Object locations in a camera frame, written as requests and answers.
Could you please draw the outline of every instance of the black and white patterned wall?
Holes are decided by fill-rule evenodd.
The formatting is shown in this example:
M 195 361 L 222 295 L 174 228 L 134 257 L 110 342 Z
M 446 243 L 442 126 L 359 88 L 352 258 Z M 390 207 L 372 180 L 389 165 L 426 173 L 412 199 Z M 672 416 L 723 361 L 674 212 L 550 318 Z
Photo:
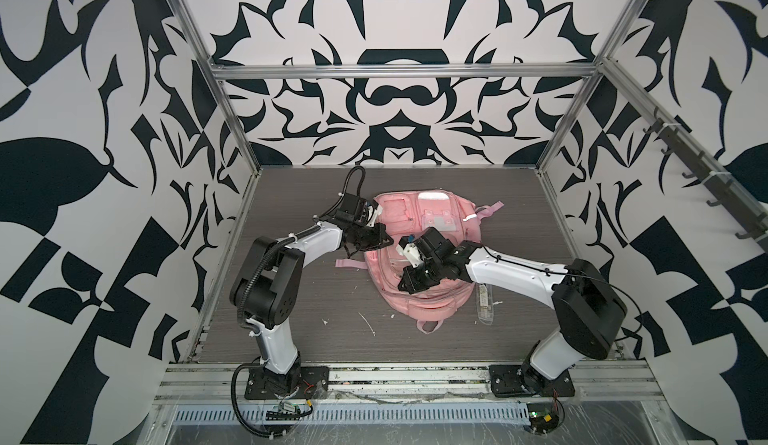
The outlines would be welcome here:
M 591 62 L 627 0 L 187 1 L 216 63 L 328 65 Z M 230 95 L 263 164 L 534 164 L 574 80 L 255 81 Z
M 0 0 L 0 442 L 115 443 L 250 170 L 165 0 Z
M 766 202 L 766 0 L 650 0 L 619 63 Z M 623 341 L 689 438 L 768 439 L 768 255 L 605 79 L 548 170 L 578 250 L 638 302 Z

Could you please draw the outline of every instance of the wood grain surface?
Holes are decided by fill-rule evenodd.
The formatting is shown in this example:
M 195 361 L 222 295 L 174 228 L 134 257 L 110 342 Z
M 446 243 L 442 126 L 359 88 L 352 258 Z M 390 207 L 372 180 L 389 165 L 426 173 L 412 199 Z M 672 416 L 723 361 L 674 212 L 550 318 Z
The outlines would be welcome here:
M 244 362 L 259 354 L 256 341 L 237 326 L 235 307 L 228 300 L 236 272 L 257 237 L 276 239 L 311 226 L 312 215 L 328 209 L 337 199 L 347 171 L 264 170 L 200 362 Z M 356 183 L 353 178 L 351 190 Z M 450 190 L 477 205 L 504 202 L 504 208 L 482 222 L 482 241 L 488 247 L 537 261 L 570 262 L 542 186 L 530 169 L 369 168 L 362 196 L 433 188 Z M 502 303 L 494 307 L 493 325 L 477 321 L 473 295 L 438 331 L 424 335 L 416 329 L 416 321 L 389 307 L 367 271 L 334 267 L 337 258 L 345 257 L 343 251 L 337 251 L 304 268 L 290 316 L 293 340 L 303 362 L 522 360 L 557 325 L 554 312 L 546 306 L 494 287 L 493 299 Z

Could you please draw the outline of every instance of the pink strap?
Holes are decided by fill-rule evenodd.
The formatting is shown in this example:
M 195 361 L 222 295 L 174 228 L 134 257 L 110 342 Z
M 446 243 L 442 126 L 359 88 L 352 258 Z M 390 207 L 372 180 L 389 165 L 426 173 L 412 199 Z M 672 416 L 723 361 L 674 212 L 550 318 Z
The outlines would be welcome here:
M 437 331 L 437 329 L 442 326 L 442 320 L 437 321 L 437 325 L 435 325 L 434 328 L 432 328 L 431 331 L 424 330 L 424 325 L 426 325 L 428 322 L 424 320 L 417 320 L 416 321 L 416 328 L 418 328 L 423 334 L 431 334 L 433 331 Z
M 368 264 L 365 261 L 344 258 L 343 260 L 336 260 L 336 268 L 357 268 L 359 270 L 368 270 Z
M 485 207 L 484 209 L 478 211 L 478 220 L 490 217 L 503 206 L 504 204 L 501 201 L 497 201 L 493 205 Z

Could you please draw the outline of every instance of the backpack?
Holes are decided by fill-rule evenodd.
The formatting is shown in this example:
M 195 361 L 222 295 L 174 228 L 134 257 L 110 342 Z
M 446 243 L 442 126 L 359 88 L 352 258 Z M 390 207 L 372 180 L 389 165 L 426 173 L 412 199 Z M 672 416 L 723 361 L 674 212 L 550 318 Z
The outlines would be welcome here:
M 470 200 L 450 191 L 426 190 L 384 193 L 376 197 L 382 207 L 378 221 L 386 225 L 389 236 L 397 244 L 402 236 L 420 235 L 429 227 L 435 227 L 454 245 L 464 240 L 480 240 L 480 221 L 491 216 L 504 204 L 477 210 Z M 365 252 L 365 263 L 354 260 L 338 260 L 337 267 L 367 268 L 376 289 L 395 310 L 417 320 L 416 327 L 425 334 L 436 331 L 442 322 L 456 313 L 472 296 L 475 284 L 448 278 L 426 291 L 409 295 L 397 289 L 402 269 L 410 265 L 400 255 L 396 246 Z M 431 330 L 424 325 L 436 322 Z

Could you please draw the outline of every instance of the white debris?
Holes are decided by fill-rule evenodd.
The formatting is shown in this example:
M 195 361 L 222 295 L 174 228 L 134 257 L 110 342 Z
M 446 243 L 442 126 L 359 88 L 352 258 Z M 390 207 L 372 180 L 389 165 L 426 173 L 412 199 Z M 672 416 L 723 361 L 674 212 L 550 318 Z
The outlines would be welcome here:
M 368 327 L 371 329 L 371 333 L 372 333 L 372 334 L 373 334 L 373 336 L 375 337 L 375 336 L 376 336 L 376 332 L 375 332 L 375 331 L 373 331 L 373 327 L 371 327 L 370 323 L 368 323 L 368 320 L 366 320 L 366 325 L 368 325 Z

